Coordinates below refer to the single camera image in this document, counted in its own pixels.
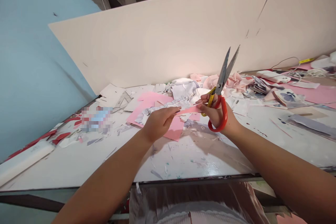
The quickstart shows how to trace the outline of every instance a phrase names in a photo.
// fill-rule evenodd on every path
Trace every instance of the forearm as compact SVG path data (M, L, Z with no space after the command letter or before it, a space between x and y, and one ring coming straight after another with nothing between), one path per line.
M241 126L226 136L274 191L306 220L336 218L336 179Z
M150 146L139 131L89 177L53 223L106 223L129 191Z

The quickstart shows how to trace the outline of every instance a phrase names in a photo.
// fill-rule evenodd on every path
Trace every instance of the scissor blade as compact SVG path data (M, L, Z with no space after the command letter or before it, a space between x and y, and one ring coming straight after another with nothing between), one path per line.
M238 55L238 52L239 52L239 47L240 47L240 45L238 46L237 51L235 52L233 58L232 58L231 61L230 61L229 66L228 66L227 69L226 69L225 78L224 78L224 84L225 84L226 81L228 80L229 75L230 75L230 73L231 73L231 70L232 70L232 68L233 68L233 65L234 65L235 62L236 62L236 58L237 58L237 55Z
M216 89L215 89L215 94L217 94L217 95L221 94L221 92L223 90L223 87L224 87L224 84L225 84L224 79L225 79L225 75L226 75L226 68L227 68L228 61L229 61L230 49L231 49L231 47L229 48L228 52L226 53L223 66L222 66L222 69L220 71L221 73L219 74L217 86L216 86Z

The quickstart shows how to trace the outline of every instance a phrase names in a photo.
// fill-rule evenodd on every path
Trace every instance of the blue wall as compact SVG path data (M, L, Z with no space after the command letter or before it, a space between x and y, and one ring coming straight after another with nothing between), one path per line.
M91 0L0 0L0 161L96 97L48 24L98 11Z

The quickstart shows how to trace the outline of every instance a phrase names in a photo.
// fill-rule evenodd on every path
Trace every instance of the red scissors handle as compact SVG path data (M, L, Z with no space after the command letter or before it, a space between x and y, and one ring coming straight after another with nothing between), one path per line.
M208 123L208 126L209 126L209 129L212 131L212 132L220 132L224 129L227 121L228 121L228 111L226 110L226 104L225 104L225 98L221 95L218 96L218 100L217 100L217 103L215 105L215 109L218 109L219 106L222 105L222 110L223 110L223 121L220 122L218 128L213 128L212 127L212 123L211 121L209 120L209 123Z

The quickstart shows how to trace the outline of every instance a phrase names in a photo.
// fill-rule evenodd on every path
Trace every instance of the cluttered tabletop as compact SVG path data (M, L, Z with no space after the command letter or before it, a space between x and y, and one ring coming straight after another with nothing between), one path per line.
M246 128L330 169L336 167L336 81L334 70L317 63L231 73L222 95ZM218 78L193 73L167 84L125 89L109 84L95 101L11 155L3 165L11 167L11 159L21 157L26 166L14 167L0 191L79 187L143 127L151 112L170 106L182 109L143 158L135 183L255 175L229 139L209 130L209 118L195 106Z

